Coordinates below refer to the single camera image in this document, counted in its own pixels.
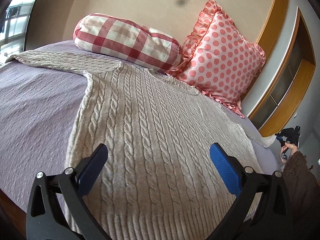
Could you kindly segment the brown fuzzy right sleeve forearm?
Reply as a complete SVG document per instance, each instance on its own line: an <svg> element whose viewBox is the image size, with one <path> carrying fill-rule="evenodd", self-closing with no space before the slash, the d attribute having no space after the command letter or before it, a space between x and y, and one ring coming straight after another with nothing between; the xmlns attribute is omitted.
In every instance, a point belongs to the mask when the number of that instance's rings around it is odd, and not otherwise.
<svg viewBox="0 0 320 240"><path fill-rule="evenodd" d="M293 218L293 239L319 239L319 183L305 156L295 152L283 169Z"/></svg>

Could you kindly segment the person's right hand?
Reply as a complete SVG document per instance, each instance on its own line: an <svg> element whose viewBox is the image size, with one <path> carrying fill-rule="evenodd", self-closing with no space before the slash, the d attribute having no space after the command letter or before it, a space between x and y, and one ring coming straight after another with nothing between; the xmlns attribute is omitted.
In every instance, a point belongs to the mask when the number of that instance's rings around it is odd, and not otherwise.
<svg viewBox="0 0 320 240"><path fill-rule="evenodd" d="M298 151L298 147L295 144L285 143L284 146L281 147L280 158L281 162L286 164L291 156L293 156Z"/></svg>

